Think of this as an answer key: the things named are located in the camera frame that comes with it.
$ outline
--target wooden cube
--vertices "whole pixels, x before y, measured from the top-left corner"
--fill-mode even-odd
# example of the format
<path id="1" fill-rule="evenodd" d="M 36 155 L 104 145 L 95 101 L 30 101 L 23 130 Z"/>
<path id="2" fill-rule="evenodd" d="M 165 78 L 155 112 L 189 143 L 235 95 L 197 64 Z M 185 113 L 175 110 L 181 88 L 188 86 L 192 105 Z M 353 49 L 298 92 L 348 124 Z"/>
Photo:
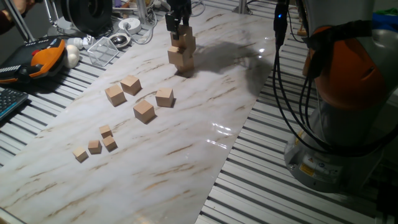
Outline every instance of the wooden cube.
<path id="1" fill-rule="evenodd" d="M 133 96 L 141 90 L 141 83 L 139 82 L 139 79 L 132 75 L 128 75 L 120 82 L 120 84 L 123 91 Z"/>
<path id="2" fill-rule="evenodd" d="M 108 136 L 113 137 L 113 134 L 112 134 L 112 131 L 111 131 L 111 128 L 109 127 L 109 125 L 104 125 L 102 127 L 99 127 L 99 132 L 101 133 L 102 138 L 106 138 Z"/>
<path id="3" fill-rule="evenodd" d="M 193 57 L 190 57 L 190 58 L 188 59 L 188 62 L 187 62 L 187 64 L 186 64 L 185 66 L 178 66 L 178 65 L 176 65 L 175 67 L 176 67 L 177 70 L 178 70 L 179 72 L 181 72 L 181 73 L 184 73 L 184 72 L 188 72 L 188 71 L 190 71 L 190 70 L 193 70 L 193 69 L 195 68 L 195 66 L 194 66 L 194 64 L 193 64 Z"/>
<path id="4" fill-rule="evenodd" d="M 160 88 L 156 93 L 157 106 L 172 107 L 174 94 L 172 88 Z"/>
<path id="5" fill-rule="evenodd" d="M 2 219 L 2 218 L 0 217 L 0 224 L 8 224 L 8 222 L 4 221 L 4 219 Z"/>
<path id="6" fill-rule="evenodd" d="M 111 152 L 113 149 L 116 149 L 118 147 L 118 145 L 116 144 L 116 142 L 114 141 L 112 136 L 108 136 L 108 137 L 104 138 L 102 140 L 102 142 L 104 143 L 105 148 L 109 152 Z"/>
<path id="7" fill-rule="evenodd" d="M 197 48 L 196 38 L 192 36 L 192 27 L 180 25 L 179 39 L 175 40 L 172 33 L 170 33 L 170 39 L 173 47 L 189 49 L 190 56 Z"/>
<path id="8" fill-rule="evenodd" d="M 186 66 L 190 58 L 190 51 L 180 47 L 171 46 L 167 51 L 169 56 L 169 63 L 178 66 Z"/>
<path id="9" fill-rule="evenodd" d="M 107 88 L 105 90 L 105 93 L 106 97 L 108 97 L 109 102 L 111 102 L 113 106 L 118 106 L 126 102 L 126 97 L 124 97 L 124 93 L 118 85 L 113 85 Z"/>
<path id="10" fill-rule="evenodd" d="M 138 120 L 146 124 L 155 116 L 155 108 L 146 100 L 142 100 L 134 108 L 134 115 Z"/>
<path id="11" fill-rule="evenodd" d="M 83 162 L 85 159 L 88 158 L 86 149 L 84 149 L 83 147 L 78 147 L 77 149 L 75 149 L 73 155 L 75 155 L 77 161 L 79 162 Z"/>
<path id="12" fill-rule="evenodd" d="M 92 140 L 88 142 L 88 150 L 91 154 L 101 154 L 102 145 L 100 140 Z"/>

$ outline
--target warning label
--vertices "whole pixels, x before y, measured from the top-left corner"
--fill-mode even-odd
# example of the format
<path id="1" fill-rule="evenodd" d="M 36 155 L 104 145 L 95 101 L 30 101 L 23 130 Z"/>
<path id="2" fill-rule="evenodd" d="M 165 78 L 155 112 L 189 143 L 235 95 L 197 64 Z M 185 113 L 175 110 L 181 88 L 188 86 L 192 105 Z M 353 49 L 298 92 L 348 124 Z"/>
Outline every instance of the warning label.
<path id="1" fill-rule="evenodd" d="M 301 164 L 300 170 L 303 171 L 304 173 L 310 175 L 310 176 L 312 176 L 314 171 L 315 171 L 315 169 L 312 169 L 311 167 L 305 165 L 305 163 Z"/>
<path id="2" fill-rule="evenodd" d="M 300 170 L 311 177 L 324 182 L 335 183 L 340 176 L 342 166 L 335 166 L 323 162 L 306 154 L 300 165 Z"/>

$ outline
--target white cable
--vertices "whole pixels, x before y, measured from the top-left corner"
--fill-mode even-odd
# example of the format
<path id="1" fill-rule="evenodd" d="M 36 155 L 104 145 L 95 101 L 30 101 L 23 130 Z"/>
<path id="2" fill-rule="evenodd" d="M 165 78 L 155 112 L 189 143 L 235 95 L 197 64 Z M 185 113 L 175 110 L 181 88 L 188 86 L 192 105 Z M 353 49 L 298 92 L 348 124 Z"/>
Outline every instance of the white cable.
<path id="1" fill-rule="evenodd" d="M 134 43 L 138 44 L 138 45 L 148 44 L 148 43 L 152 40 L 152 38 L 153 38 L 153 36 L 154 36 L 154 28 L 155 28 L 155 26 L 156 26 L 156 24 L 157 24 L 157 18 L 156 18 L 156 14 L 155 14 L 154 10 L 151 9 L 151 11 L 152 11 L 152 14 L 153 14 L 154 17 L 155 17 L 155 23 L 154 23 L 154 25 L 149 29 L 149 35 L 148 35 L 148 37 L 146 38 L 146 40 L 144 40 L 143 42 L 138 42 L 135 38 L 132 37 L 132 35 L 131 35 L 131 34 L 129 33 L 129 31 L 127 30 L 127 25 L 128 25 L 128 23 L 124 23 L 124 24 L 123 24 L 124 31 L 131 37 L 131 40 L 132 40 Z"/>
<path id="2" fill-rule="evenodd" d="M 203 0 L 192 1 L 191 4 L 192 4 L 192 9 L 195 8 L 195 7 L 197 7 L 197 6 L 199 6 L 199 5 L 202 5 L 202 6 L 203 6 L 203 10 L 202 10 L 201 12 L 199 12 L 198 14 L 195 14 L 195 15 L 192 14 L 191 17 L 200 16 L 200 15 L 202 15 L 202 14 L 204 13 L 204 11 L 205 11 L 205 9 L 206 9 L 206 5 L 205 5 L 205 3 L 203 2 Z"/>

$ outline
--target black cable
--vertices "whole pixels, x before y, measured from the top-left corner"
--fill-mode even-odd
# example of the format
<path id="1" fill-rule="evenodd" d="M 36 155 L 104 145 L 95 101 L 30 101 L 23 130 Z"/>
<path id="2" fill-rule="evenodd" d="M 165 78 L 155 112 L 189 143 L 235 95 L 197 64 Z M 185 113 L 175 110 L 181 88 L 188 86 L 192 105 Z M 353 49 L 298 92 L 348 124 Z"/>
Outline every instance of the black cable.
<path id="1" fill-rule="evenodd" d="M 275 54 L 275 62 L 274 62 L 274 71 L 273 71 L 273 87 L 274 87 L 274 94 L 275 94 L 275 100 L 278 104 L 278 107 L 280 109 L 280 113 L 282 115 L 282 117 L 284 118 L 287 126 L 289 127 L 289 129 L 292 131 L 292 133 L 296 136 L 296 138 L 303 143 L 305 146 L 307 146 L 309 149 L 312 149 L 314 151 L 317 151 L 319 153 L 324 153 L 324 154 L 333 154 L 333 155 L 337 155 L 337 156 L 345 156 L 345 157 L 362 157 L 362 156 L 366 156 L 369 153 L 372 153 L 378 149 L 381 148 L 381 146 L 386 145 L 389 141 L 393 140 L 397 135 L 398 135 L 398 125 L 396 126 L 396 128 L 394 128 L 389 134 L 387 134 L 386 136 L 384 136 L 381 139 L 378 139 L 377 141 L 365 145 L 365 146 L 336 146 L 336 145 L 331 145 L 328 144 L 327 142 L 323 141 L 322 139 L 319 139 L 318 136 L 315 136 L 314 133 L 312 133 L 312 131 L 309 131 L 307 129 L 307 127 L 305 127 L 303 125 L 303 123 L 300 122 L 300 120 L 297 118 L 296 114 L 294 113 L 292 107 L 290 106 L 290 103 L 286 97 L 286 93 L 284 91 L 284 87 L 282 84 L 282 75 L 280 72 L 280 62 L 279 62 L 279 50 L 280 50 L 280 46 L 283 45 L 284 39 L 285 39 L 285 33 L 286 33 L 286 29 L 287 29 L 287 13 L 289 12 L 289 8 L 287 7 L 287 4 L 281 4 L 278 3 L 277 7 L 275 9 L 275 18 L 274 18 L 274 30 L 275 30 L 275 44 L 276 44 L 276 49 L 277 52 Z M 305 133 L 311 137 L 324 151 L 319 150 L 311 145 L 309 145 L 308 143 L 306 143 L 303 139 L 300 138 L 300 136 L 298 136 L 298 134 L 293 130 L 293 128 L 291 127 L 289 121 L 287 120 L 287 118 L 285 117 L 285 114 L 283 112 L 283 109 L 280 105 L 279 102 L 279 97 L 277 96 L 277 90 L 276 90 L 276 73 L 278 74 L 278 79 L 279 79 L 279 85 L 280 85 L 280 91 L 282 92 L 283 95 L 283 99 L 289 109 L 289 112 L 292 113 L 292 116 L 294 117 L 294 120 L 297 122 L 297 124 L 302 128 L 303 131 L 305 131 Z M 307 123 L 309 123 L 308 120 L 308 104 L 309 104 L 309 96 L 310 96 L 310 89 L 311 89 L 311 82 L 312 80 L 308 80 L 309 84 L 308 84 L 308 92 L 307 92 L 307 100 L 306 100 L 306 120 Z M 305 86 L 303 87 L 304 90 L 302 91 L 302 96 L 301 96 L 301 101 L 300 104 L 302 105 L 302 97 L 305 91 Z"/>
<path id="2" fill-rule="evenodd" d="M 306 78 L 304 81 L 304 84 L 303 84 L 303 88 L 301 89 L 300 99 L 298 101 L 298 112 L 300 113 L 300 119 L 303 124 L 305 124 L 305 121 L 304 121 L 303 110 L 302 110 L 302 102 L 303 102 L 305 87 L 307 87 L 307 83 L 308 83 L 308 79 Z"/>
<path id="3" fill-rule="evenodd" d="M 73 38 L 74 36 L 72 36 L 72 35 L 52 35 L 52 36 L 41 37 L 41 38 L 39 38 L 39 40 L 46 39 L 46 38 L 51 38 L 51 37 L 67 37 L 67 38 Z"/>
<path id="4" fill-rule="evenodd" d="M 378 150 L 380 148 L 380 146 L 383 144 L 387 144 L 389 143 L 391 140 L 393 140 L 397 133 L 398 133 L 398 125 L 396 126 L 396 128 L 391 131 L 388 135 L 386 135 L 384 138 L 379 139 L 378 141 L 375 141 L 372 144 L 368 144 L 366 146 L 359 146 L 359 147 L 348 147 L 348 146 L 331 146 L 325 142 L 323 142 L 321 139 L 318 139 L 317 137 L 315 137 L 311 132 L 309 132 L 309 130 L 303 126 L 303 124 L 300 123 L 300 121 L 297 119 L 292 107 L 290 106 L 290 103 L 286 97 L 285 91 L 283 89 L 283 85 L 282 85 L 282 78 L 281 78 L 281 73 L 280 73 L 280 63 L 279 63 L 279 51 L 276 53 L 275 55 L 275 63 L 276 65 L 274 65 L 274 73 L 273 74 L 273 81 L 272 84 L 274 86 L 274 94 L 275 94 L 275 100 L 277 102 L 277 105 L 279 107 L 280 113 L 284 119 L 284 121 L 286 122 L 287 126 L 289 127 L 289 129 L 291 130 L 291 132 L 295 135 L 295 137 L 301 142 L 303 143 L 305 146 L 307 146 L 308 148 L 317 151 L 319 153 L 324 153 L 324 154 L 332 154 L 332 155 L 337 155 L 337 156 L 343 156 L 343 157 L 363 157 L 366 156 L 370 153 L 373 153 L 374 151 Z M 296 122 L 298 123 L 298 125 L 303 129 L 303 131 L 305 131 L 319 146 L 321 146 L 322 149 L 324 149 L 324 151 L 321 151 L 313 146 L 310 146 L 308 143 L 306 143 L 303 139 L 301 139 L 298 134 L 294 131 L 294 129 L 291 127 L 289 120 L 286 118 L 282 107 L 280 105 L 278 96 L 277 96 L 277 92 L 276 92 L 276 82 L 274 79 L 276 79 L 276 72 L 278 73 L 278 79 L 279 79 L 279 85 L 280 85 L 280 90 L 282 92 L 282 95 L 284 96 L 284 100 L 286 102 L 286 105 L 289 109 L 289 112 L 292 114 L 292 116 L 295 118 Z"/>
<path id="5" fill-rule="evenodd" d="M 248 2 L 246 3 L 246 5 L 248 5 L 248 4 L 252 3 L 252 2 L 262 2 L 262 3 L 267 3 L 267 2 L 264 2 L 264 1 L 252 0 L 252 1 L 248 1 Z"/>
<path id="6" fill-rule="evenodd" d="M 299 40 L 297 40 L 297 39 L 296 39 L 296 36 L 295 36 L 294 33 L 293 33 L 292 18 L 290 17 L 290 12 L 289 12 L 289 11 L 287 11 L 287 15 L 289 15 L 290 32 L 292 33 L 293 38 L 294 38 L 297 42 L 304 44 L 304 41 L 299 41 Z"/>
<path id="7" fill-rule="evenodd" d="M 315 148 L 315 147 L 312 147 L 312 146 L 309 145 L 308 143 L 306 143 L 306 142 L 296 133 L 296 131 L 293 129 L 293 127 L 290 125 L 290 122 L 289 122 L 289 120 L 286 118 L 286 115 L 285 115 L 285 113 L 284 113 L 284 111 L 283 111 L 283 109 L 282 109 L 282 107 L 281 107 L 281 105 L 280 105 L 279 98 L 278 98 L 278 94 L 277 94 L 277 91 L 276 91 L 276 73 L 277 73 L 277 72 L 278 72 L 278 76 L 279 76 L 279 78 L 280 78 L 280 70 L 279 70 L 279 68 L 278 68 L 278 67 L 279 67 L 278 64 L 279 64 L 279 47 L 277 46 L 277 48 L 276 48 L 276 55 L 275 55 L 275 61 L 274 61 L 274 71 L 272 72 L 272 86 L 273 86 L 273 89 L 274 89 L 275 100 L 276 100 L 276 103 L 277 103 L 277 105 L 278 105 L 280 114 L 282 115 L 282 118 L 284 119 L 284 121 L 285 121 L 287 127 L 289 127 L 289 129 L 290 129 L 290 131 L 293 133 L 293 135 L 294 135 L 304 146 L 307 146 L 308 148 L 314 150 L 315 152 L 319 152 L 319 153 L 322 153 L 322 154 L 333 154 L 333 153 L 331 153 L 331 152 L 319 150 L 319 149 L 317 149 L 317 148 Z"/>
<path id="8" fill-rule="evenodd" d="M 297 124 L 303 129 L 303 131 L 306 132 L 307 135 L 309 135 L 312 139 L 314 139 L 314 141 L 317 142 L 317 144 L 319 144 L 322 148 L 326 149 L 326 150 L 332 150 L 331 146 L 329 144 L 327 144 L 326 142 L 322 141 L 321 139 L 317 138 L 316 136 L 313 135 L 313 133 L 311 131 L 309 131 L 297 118 L 296 114 L 294 113 L 287 97 L 286 97 L 286 93 L 282 84 L 282 75 L 280 74 L 280 63 L 279 63 L 279 52 L 276 52 L 275 55 L 276 58 L 276 62 L 277 62 L 277 72 L 278 72 L 278 79 L 279 79 L 279 86 L 280 86 L 280 91 L 282 92 L 282 96 L 285 100 L 286 106 L 289 109 L 289 112 L 292 114 L 294 120 L 296 120 Z"/>
<path id="9" fill-rule="evenodd" d="M 312 131 L 311 126 L 310 126 L 310 120 L 308 118 L 308 105 L 310 103 L 311 85 L 312 85 L 312 80 L 309 80 L 308 81 L 308 90 L 307 90 L 307 99 L 305 99 L 305 120 L 307 122 L 308 128 Z"/>

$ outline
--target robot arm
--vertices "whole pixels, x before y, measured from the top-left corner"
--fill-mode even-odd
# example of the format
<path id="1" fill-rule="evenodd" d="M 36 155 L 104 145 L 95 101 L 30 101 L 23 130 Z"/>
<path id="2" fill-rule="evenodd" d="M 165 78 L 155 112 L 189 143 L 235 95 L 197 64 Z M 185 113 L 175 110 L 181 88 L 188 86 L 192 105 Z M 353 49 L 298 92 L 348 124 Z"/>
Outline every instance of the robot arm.
<path id="1" fill-rule="evenodd" d="M 173 39 L 178 40 L 179 25 L 182 19 L 183 25 L 189 26 L 189 17 L 192 14 L 191 0 L 167 0 L 170 12 L 165 16 L 167 30 L 173 34 Z"/>

